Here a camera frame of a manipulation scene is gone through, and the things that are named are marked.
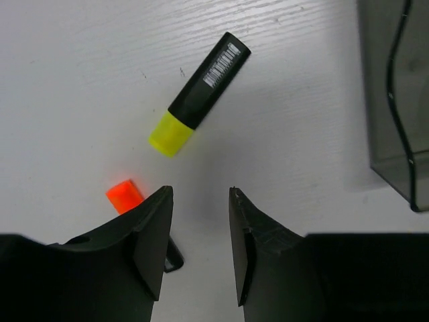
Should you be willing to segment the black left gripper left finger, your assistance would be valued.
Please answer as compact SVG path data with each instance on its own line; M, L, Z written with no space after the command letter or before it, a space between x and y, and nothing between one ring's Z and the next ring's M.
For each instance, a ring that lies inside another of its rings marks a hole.
M173 190L65 244L1 236L2 321L149 321L160 297Z

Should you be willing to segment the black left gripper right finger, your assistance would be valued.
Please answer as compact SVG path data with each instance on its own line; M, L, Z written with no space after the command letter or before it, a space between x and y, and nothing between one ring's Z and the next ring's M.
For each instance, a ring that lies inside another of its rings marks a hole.
M229 225L246 321L427 321L427 233L298 235L233 187Z

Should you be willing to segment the yellow cap black highlighter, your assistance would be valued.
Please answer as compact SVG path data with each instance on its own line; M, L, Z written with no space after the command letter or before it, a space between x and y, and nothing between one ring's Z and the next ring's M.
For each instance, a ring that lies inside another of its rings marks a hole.
M150 145L175 156L191 138L251 55L250 49L226 32L173 100L149 136Z

